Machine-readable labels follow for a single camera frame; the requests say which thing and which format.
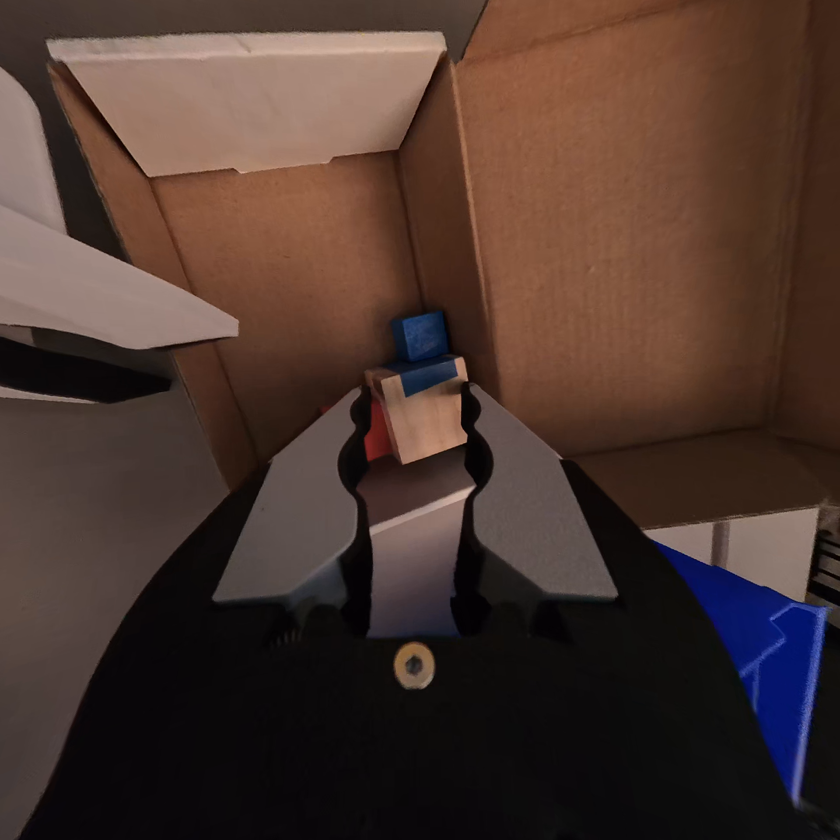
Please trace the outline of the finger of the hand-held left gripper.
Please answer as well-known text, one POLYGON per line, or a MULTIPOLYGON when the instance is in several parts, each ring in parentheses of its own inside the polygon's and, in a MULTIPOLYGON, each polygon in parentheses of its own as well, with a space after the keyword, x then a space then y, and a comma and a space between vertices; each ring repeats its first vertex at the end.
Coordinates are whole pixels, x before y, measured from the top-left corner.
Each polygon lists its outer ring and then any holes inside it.
POLYGON ((238 336, 192 293, 2 207, 2 327, 57 333, 70 349, 2 336, 2 400, 116 404, 167 392, 166 374, 78 355, 79 343, 156 351, 238 336))

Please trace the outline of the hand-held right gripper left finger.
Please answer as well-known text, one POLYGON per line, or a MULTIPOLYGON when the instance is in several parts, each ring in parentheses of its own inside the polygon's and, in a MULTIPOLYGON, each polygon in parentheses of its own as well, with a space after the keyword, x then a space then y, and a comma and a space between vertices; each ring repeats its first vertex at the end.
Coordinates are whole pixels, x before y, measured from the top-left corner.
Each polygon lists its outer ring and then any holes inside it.
POLYGON ((213 594, 219 606, 280 606, 302 626, 336 609, 353 635, 371 624, 369 516, 358 485, 371 393, 355 387, 269 463, 213 594))

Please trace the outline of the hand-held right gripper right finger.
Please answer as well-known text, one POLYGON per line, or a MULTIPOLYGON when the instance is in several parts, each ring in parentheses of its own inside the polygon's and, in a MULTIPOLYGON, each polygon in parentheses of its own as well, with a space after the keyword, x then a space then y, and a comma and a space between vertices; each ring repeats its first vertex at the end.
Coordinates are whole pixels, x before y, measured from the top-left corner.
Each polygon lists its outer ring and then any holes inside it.
POLYGON ((464 507, 451 612, 458 633, 480 632, 513 607, 527 629, 548 604, 613 604, 618 591, 562 458, 478 384, 461 392, 464 507))

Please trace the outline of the red wooden cube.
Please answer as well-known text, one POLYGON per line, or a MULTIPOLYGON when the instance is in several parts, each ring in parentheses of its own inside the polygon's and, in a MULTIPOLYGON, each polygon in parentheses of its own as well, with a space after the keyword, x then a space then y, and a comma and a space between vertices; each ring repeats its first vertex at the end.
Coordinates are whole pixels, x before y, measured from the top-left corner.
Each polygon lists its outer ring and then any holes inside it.
POLYGON ((330 459, 334 464, 340 461, 345 445, 364 425, 365 420, 355 420, 353 410, 362 418, 369 417, 370 423, 364 435, 364 452, 368 462, 392 453, 392 442, 385 423, 382 405, 371 391, 363 387, 348 393, 337 403, 320 406, 320 414, 327 415, 326 421, 318 420, 315 424, 316 432, 311 436, 322 451, 322 460, 330 459))

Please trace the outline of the wooden cube with blue band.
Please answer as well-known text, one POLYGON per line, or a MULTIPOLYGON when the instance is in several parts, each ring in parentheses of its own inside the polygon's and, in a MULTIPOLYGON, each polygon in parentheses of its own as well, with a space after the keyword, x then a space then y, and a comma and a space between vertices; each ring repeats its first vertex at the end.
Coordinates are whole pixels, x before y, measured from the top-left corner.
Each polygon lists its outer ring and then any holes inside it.
POLYGON ((383 411, 392 452, 403 466, 466 442, 461 391, 466 362, 446 353, 418 362, 393 362, 364 372, 383 411))

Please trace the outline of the white cardboard box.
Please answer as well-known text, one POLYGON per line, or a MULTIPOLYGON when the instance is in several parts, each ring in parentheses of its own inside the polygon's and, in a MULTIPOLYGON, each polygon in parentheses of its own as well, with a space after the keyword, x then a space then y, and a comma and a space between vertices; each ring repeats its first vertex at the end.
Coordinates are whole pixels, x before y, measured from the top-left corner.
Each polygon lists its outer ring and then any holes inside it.
POLYGON ((235 487, 442 310, 475 383, 643 528, 800 599, 838 472, 838 2, 488 2, 442 34, 48 40, 235 487))

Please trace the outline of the blue plastic bin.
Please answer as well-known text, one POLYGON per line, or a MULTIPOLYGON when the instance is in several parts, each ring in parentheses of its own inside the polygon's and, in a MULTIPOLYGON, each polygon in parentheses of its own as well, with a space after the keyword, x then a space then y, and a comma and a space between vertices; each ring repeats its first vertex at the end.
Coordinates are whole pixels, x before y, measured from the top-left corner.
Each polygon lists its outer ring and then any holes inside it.
POLYGON ((797 602, 661 542, 721 637, 791 800, 800 804, 827 609, 797 602))

